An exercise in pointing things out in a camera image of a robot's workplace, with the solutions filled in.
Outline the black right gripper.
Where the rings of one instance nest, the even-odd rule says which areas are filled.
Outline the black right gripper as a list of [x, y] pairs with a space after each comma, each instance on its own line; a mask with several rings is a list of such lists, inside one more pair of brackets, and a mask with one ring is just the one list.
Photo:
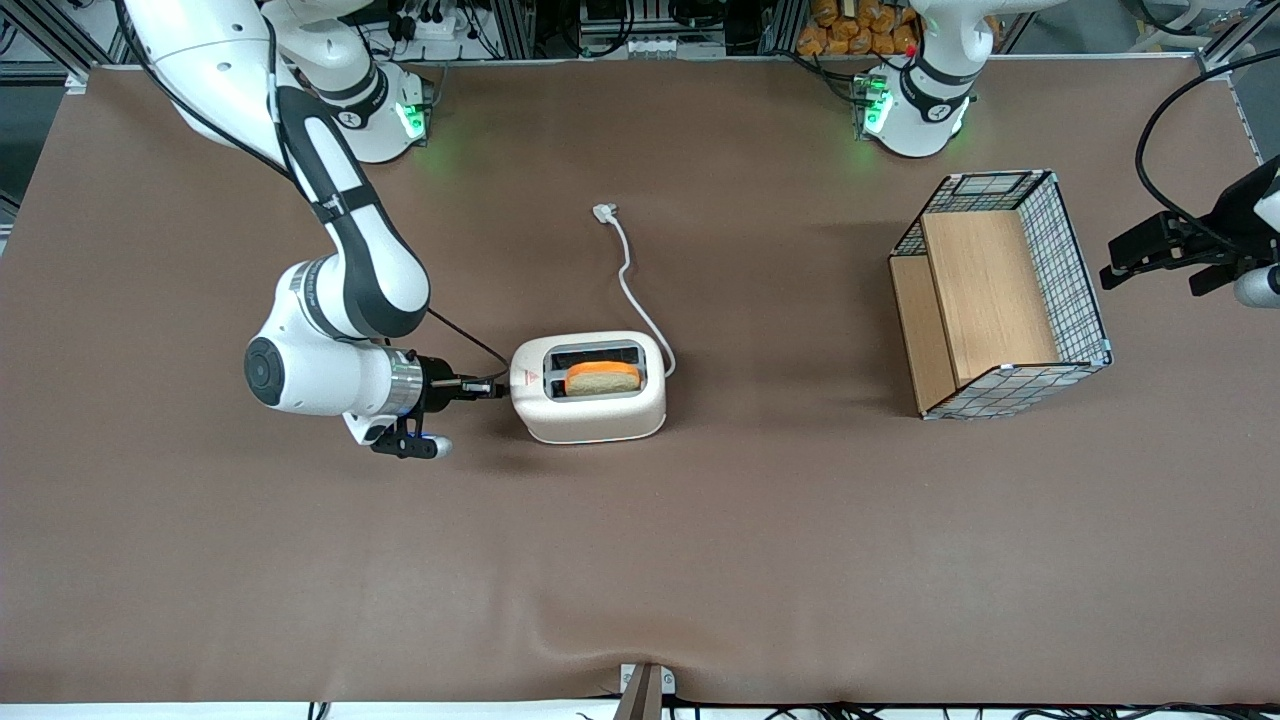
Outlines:
[[417, 411], [439, 413], [461, 400], [498, 400], [509, 395], [506, 375], [461, 377], [443, 359], [417, 356], [422, 374]]

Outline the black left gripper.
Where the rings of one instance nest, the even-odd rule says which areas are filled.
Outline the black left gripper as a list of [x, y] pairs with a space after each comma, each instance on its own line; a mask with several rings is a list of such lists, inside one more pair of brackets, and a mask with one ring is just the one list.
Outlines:
[[[1279, 159], [1271, 158], [1229, 184], [1203, 215], [1203, 223], [1240, 258], [1277, 260], [1277, 229], [1254, 210], [1274, 188], [1277, 164]], [[1108, 256], [1110, 264], [1100, 270], [1102, 290], [1115, 290], [1147, 272], [1201, 264], [1207, 258], [1207, 238], [1175, 213], [1156, 213], [1110, 240]], [[1240, 263], [1206, 266], [1189, 277], [1190, 293], [1203, 297], [1233, 284], [1239, 274]]]

